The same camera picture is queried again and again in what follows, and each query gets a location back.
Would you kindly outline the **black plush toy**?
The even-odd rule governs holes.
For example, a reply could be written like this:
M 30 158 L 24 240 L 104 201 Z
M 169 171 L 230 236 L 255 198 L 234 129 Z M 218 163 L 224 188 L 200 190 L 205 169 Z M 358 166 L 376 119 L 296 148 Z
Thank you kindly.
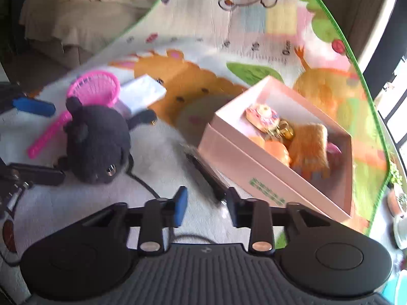
M 130 131 L 157 121 L 150 109 L 126 119 L 113 108 L 83 105 L 75 96 L 66 100 L 66 107 L 72 120 L 63 127 L 66 155 L 58 159 L 56 166 L 86 184 L 111 183 L 128 162 Z

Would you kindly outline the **brown plush teddy bear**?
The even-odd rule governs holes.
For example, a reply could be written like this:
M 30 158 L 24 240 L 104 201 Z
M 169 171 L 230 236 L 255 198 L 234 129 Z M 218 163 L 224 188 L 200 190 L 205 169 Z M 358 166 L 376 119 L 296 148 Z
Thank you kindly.
M 295 135 L 288 148 L 291 168 L 306 179 L 312 174 L 329 175 L 327 158 L 328 130 L 325 125 L 308 123 L 296 125 Z

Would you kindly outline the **white usb hub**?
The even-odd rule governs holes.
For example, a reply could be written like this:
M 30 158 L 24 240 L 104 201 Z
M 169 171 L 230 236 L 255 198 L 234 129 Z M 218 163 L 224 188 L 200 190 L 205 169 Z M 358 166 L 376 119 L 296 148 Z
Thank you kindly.
M 158 80 L 145 74 L 121 86 L 114 108 L 124 118 L 130 118 L 164 98 L 166 92 Z

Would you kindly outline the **orange plastic toy scoop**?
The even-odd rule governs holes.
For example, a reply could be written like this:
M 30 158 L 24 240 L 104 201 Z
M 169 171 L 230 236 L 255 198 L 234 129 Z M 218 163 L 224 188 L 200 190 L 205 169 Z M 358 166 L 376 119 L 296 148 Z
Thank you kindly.
M 249 139 L 256 143 L 260 148 L 264 149 L 279 162 L 290 167 L 291 158 L 286 146 L 279 141 L 264 140 L 261 136 L 250 136 Z

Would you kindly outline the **pink cardboard box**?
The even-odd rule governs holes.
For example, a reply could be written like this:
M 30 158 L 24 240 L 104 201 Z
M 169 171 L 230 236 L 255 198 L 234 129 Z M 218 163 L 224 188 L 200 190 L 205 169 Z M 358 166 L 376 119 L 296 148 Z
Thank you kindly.
M 351 135 L 272 77 L 214 113 L 198 152 L 240 188 L 274 207 L 299 202 L 338 222 L 351 217 Z

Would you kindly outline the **pink plastic toy net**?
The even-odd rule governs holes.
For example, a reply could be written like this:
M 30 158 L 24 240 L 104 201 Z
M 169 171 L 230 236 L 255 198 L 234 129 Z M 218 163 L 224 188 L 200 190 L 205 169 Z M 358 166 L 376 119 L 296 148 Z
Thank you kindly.
M 120 82 L 113 73 L 95 70 L 83 74 L 73 82 L 67 91 L 67 97 L 78 98 L 82 105 L 104 105 L 111 108 L 118 100 L 120 89 Z M 71 120 L 72 116 L 68 110 L 62 112 L 27 149 L 28 157 L 36 158 L 48 141 Z

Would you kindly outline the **pink donut toy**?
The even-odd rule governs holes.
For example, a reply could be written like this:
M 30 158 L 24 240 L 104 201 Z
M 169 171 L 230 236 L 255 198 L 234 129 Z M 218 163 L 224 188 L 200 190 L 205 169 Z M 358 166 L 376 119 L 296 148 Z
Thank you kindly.
M 277 128 L 280 118 L 269 105 L 254 103 L 245 109 L 246 119 L 259 131 L 267 133 Z

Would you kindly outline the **beige covered sofa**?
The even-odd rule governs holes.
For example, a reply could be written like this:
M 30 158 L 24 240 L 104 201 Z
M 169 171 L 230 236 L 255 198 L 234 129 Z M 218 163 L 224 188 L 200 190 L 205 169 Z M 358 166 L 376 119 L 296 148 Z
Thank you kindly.
M 25 0 L 26 39 L 59 40 L 96 53 L 138 22 L 157 0 Z

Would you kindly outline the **colourful cartoon play mat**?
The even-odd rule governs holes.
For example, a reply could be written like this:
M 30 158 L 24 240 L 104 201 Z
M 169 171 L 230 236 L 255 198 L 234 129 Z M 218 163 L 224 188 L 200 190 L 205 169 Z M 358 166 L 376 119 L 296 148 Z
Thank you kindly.
M 181 146 L 175 139 L 179 137 L 190 143 L 198 143 L 214 111 L 247 87 L 220 75 L 215 67 L 223 63 L 215 61 L 209 52 L 203 55 L 204 60 L 210 64 L 208 67 L 203 63 L 193 63 L 189 52 L 193 43 L 186 42 L 184 45 L 183 49 L 168 49 L 165 54 L 149 52 L 140 57 L 131 56 L 131 65 L 139 66 L 137 72 L 116 68 L 113 63 L 100 66 L 100 70 L 115 74 L 123 82 L 147 73 L 153 78 L 161 79 L 183 98 L 175 125 L 162 116 L 156 127 L 142 127 L 133 131 L 132 153 L 136 160 L 137 174 L 149 185 L 155 185 L 161 195 L 164 194 L 164 185 L 173 181 L 186 181 L 195 187 L 195 201 L 188 210 L 186 224 L 181 231 L 170 236 L 171 240 L 220 243 L 236 238 L 237 234 L 227 227 L 221 212 L 204 199 L 204 195 L 210 194 L 209 187 L 197 170 L 186 162 Z M 103 187 L 80 183 L 73 174 L 68 174 L 65 183 L 58 188 L 38 187 L 32 192 L 34 200 L 52 193 L 65 200 L 61 208 L 41 214 L 46 220 L 43 229 L 51 231 L 56 228 L 52 218 L 68 214 L 73 219 L 81 212 L 89 212 L 92 208 L 115 199 L 128 198 L 138 202 L 152 198 L 152 194 L 123 172 L 117 172 L 117 177 L 107 193 L 103 191 Z

